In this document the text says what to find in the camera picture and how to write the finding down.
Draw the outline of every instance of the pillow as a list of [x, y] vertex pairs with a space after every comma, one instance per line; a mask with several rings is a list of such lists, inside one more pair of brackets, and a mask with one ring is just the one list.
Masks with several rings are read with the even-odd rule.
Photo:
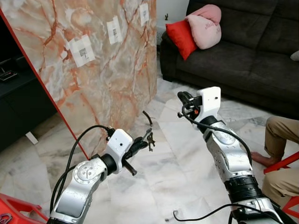
[[178, 47], [178, 51], [184, 60], [197, 49], [192, 37], [190, 25], [187, 21], [184, 20], [173, 24], [166, 24], [166, 32], [169, 38]]
[[218, 26], [221, 20], [221, 10], [216, 5], [205, 5], [190, 15], [201, 15], [206, 19], [212, 20], [216, 26]]
[[200, 49], [207, 49], [218, 44], [221, 39], [220, 25], [216, 26], [213, 21], [200, 15], [188, 15], [186, 19], [191, 26], [194, 41]]
[[299, 62], [299, 50], [291, 55], [293, 61]]

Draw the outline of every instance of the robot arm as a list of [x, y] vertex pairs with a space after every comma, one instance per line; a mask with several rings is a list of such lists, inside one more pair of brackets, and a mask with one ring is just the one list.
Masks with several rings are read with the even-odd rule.
[[[248, 155], [241, 149], [240, 142], [228, 133], [213, 130], [213, 128], [221, 128], [236, 135], [223, 121], [216, 119], [221, 100], [220, 88], [202, 89], [194, 98], [190, 97], [189, 93], [179, 92], [178, 97], [184, 104], [178, 116], [184, 116], [197, 124], [197, 128], [203, 133], [207, 148], [214, 158], [215, 166], [228, 191], [231, 203], [267, 212], [282, 222], [271, 201], [259, 189]], [[233, 207], [232, 215], [238, 223], [277, 223], [257, 211], [246, 208]]]
[[133, 141], [125, 131], [116, 129], [103, 156], [95, 155], [75, 167], [72, 180], [54, 206], [47, 224], [82, 224], [94, 191], [108, 175], [118, 174], [123, 167], [132, 175], [137, 173], [126, 160], [148, 145], [143, 141], [146, 135]]

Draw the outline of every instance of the white wall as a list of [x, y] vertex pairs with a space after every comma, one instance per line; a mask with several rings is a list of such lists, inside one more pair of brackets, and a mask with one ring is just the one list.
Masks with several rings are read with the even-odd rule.
[[189, 0], [157, 0], [157, 20], [164, 20], [164, 15], [168, 13], [168, 20], [183, 20]]

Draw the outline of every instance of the white paper label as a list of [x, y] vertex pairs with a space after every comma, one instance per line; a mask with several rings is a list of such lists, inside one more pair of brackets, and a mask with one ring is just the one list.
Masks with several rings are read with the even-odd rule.
[[121, 28], [117, 16], [113, 17], [111, 22], [107, 22], [107, 29], [110, 44], [122, 41]]
[[71, 54], [73, 55], [77, 67], [81, 67], [82, 65], [95, 60], [92, 44], [88, 35], [82, 36], [78, 41], [72, 39], [68, 43], [68, 46], [70, 47]]
[[147, 3], [140, 5], [140, 18], [141, 18], [141, 26], [143, 26], [146, 21], [150, 20], [149, 15], [149, 5]]

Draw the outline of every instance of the khaki pants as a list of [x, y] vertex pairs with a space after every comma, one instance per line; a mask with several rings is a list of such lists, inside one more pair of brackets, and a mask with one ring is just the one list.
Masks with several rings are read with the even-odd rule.
[[[265, 150], [273, 158], [281, 159], [286, 140], [299, 144], [299, 121], [282, 117], [270, 117], [266, 124]], [[262, 192], [280, 206], [291, 196], [299, 196], [299, 169], [281, 169], [267, 173]]]

